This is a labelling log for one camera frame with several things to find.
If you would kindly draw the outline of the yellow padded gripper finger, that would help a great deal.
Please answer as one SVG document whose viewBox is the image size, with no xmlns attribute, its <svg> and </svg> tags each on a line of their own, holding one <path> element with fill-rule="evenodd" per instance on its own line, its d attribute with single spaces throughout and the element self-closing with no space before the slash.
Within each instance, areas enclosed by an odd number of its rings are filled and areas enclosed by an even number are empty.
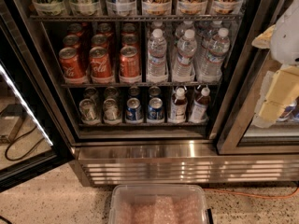
<svg viewBox="0 0 299 224">
<path fill-rule="evenodd" d="M 298 66 L 283 64 L 276 72 L 267 71 L 251 124 L 258 128 L 269 128 L 298 96 Z"/>
<path fill-rule="evenodd" d="M 251 45 L 258 49 L 269 49 L 270 40 L 274 32 L 275 25 L 268 27 L 262 34 L 253 39 Z"/>
</svg>

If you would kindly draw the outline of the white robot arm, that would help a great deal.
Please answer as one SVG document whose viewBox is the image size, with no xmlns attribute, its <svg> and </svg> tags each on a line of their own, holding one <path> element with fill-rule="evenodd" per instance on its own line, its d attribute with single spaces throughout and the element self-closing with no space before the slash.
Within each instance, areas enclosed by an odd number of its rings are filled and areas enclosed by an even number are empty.
<svg viewBox="0 0 299 224">
<path fill-rule="evenodd" d="M 251 42 L 258 49 L 270 49 L 271 61 L 281 63 L 267 71 L 260 88 L 252 124 L 269 128 L 299 96 L 299 0 L 294 0 L 278 21 Z"/>
</svg>

